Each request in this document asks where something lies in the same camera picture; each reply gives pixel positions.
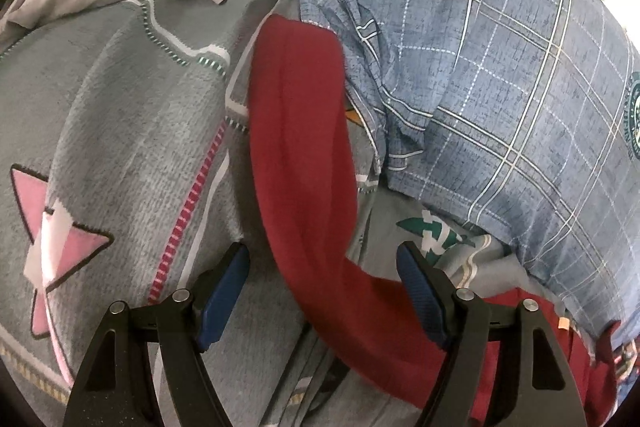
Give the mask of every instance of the pink striped trim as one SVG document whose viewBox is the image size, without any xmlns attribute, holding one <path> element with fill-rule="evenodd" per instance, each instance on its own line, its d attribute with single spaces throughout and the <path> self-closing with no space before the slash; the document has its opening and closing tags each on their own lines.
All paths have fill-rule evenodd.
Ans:
<svg viewBox="0 0 640 427">
<path fill-rule="evenodd" d="M 200 166 L 200 170 L 196 175 L 196 179 L 189 189 L 187 198 L 182 204 L 182 209 L 180 210 L 180 214 L 178 215 L 178 218 L 175 222 L 174 229 L 171 231 L 169 239 L 166 242 L 158 269 L 156 270 L 154 281 L 151 283 L 151 289 L 149 290 L 149 296 L 147 299 L 147 302 L 149 304 L 157 304 L 160 296 L 162 295 L 162 290 L 164 289 L 164 284 L 166 283 L 167 277 L 169 275 L 169 270 L 171 269 L 171 265 L 174 262 L 175 253 L 177 251 L 177 248 L 180 246 L 184 230 L 187 228 L 187 225 L 191 220 L 191 214 L 193 214 L 193 211 L 196 208 L 196 204 L 198 203 L 198 200 L 202 195 L 202 190 L 204 188 L 205 182 L 207 181 L 209 169 L 211 168 L 211 165 L 213 163 L 213 158 L 215 158 L 216 153 L 220 148 L 220 144 L 222 144 L 222 139 L 225 136 L 225 131 L 226 121 L 223 121 L 218 128 L 218 132 L 216 133 L 213 142 L 211 143 L 209 152 L 207 152 L 207 155 L 204 158 L 202 165 Z"/>
</svg>

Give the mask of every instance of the maroon fabric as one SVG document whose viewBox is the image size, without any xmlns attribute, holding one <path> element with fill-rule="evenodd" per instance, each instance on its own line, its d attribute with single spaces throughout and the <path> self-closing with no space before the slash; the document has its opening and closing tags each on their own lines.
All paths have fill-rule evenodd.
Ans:
<svg viewBox="0 0 640 427">
<path fill-rule="evenodd" d="M 357 207 L 343 63 L 330 31 L 279 16 L 265 22 L 249 89 L 260 213 L 278 268 L 322 339 L 366 380 L 422 408 L 444 353 L 422 331 L 401 283 L 372 277 L 345 257 Z M 520 289 L 487 301 L 515 306 L 525 298 L 535 298 L 550 324 L 558 323 L 550 302 Z M 615 396 L 610 348 L 600 352 L 605 362 L 591 368 L 577 335 L 554 331 L 590 421 L 606 417 L 614 403 L 606 393 Z M 498 346 L 491 343 L 474 418 L 486 416 L 497 359 Z"/>
</svg>

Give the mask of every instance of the blue plaid shirt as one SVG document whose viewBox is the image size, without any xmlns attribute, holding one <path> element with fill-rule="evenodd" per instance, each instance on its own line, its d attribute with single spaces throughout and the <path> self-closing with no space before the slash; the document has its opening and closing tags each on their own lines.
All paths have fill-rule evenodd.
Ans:
<svg viewBox="0 0 640 427">
<path fill-rule="evenodd" d="M 640 60 L 600 0 L 300 1 L 390 188 L 510 245 L 591 334 L 640 332 Z"/>
</svg>

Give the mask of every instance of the clothing pile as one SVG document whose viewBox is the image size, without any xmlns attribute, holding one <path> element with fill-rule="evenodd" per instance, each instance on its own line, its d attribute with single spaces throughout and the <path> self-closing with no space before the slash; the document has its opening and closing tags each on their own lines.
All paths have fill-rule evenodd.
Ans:
<svg viewBox="0 0 640 427">
<path fill-rule="evenodd" d="M 640 333 L 640 55 L 600 0 L 10 0 L 2 21 L 0 356 L 47 427 L 110 303 L 155 304 L 235 241 L 251 270 L 203 354 L 234 425 L 415 424 L 444 354 L 403 241 L 491 302 L 535 298 L 589 425 L 610 416 Z"/>
</svg>

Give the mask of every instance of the metal screw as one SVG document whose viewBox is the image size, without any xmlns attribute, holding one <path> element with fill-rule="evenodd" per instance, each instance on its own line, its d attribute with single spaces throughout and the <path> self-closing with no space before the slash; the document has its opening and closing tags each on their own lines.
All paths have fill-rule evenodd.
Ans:
<svg viewBox="0 0 640 427">
<path fill-rule="evenodd" d="M 522 301 L 522 305 L 530 312 L 537 312 L 539 308 L 538 303 L 533 299 L 524 299 L 524 301 Z"/>
<path fill-rule="evenodd" d="M 179 290 L 176 290 L 171 296 L 172 299 L 176 302 L 185 302 L 191 296 L 191 294 L 189 293 L 189 290 L 181 288 Z"/>
<path fill-rule="evenodd" d="M 122 313 L 124 311 L 125 308 L 125 303 L 122 301 L 115 301 L 114 303 L 111 303 L 111 306 L 109 306 L 109 311 L 114 314 L 117 315 L 118 313 Z"/>
<path fill-rule="evenodd" d="M 469 288 L 460 288 L 456 291 L 456 295 L 458 299 L 462 299 L 463 301 L 472 301 L 476 296 Z"/>
</svg>

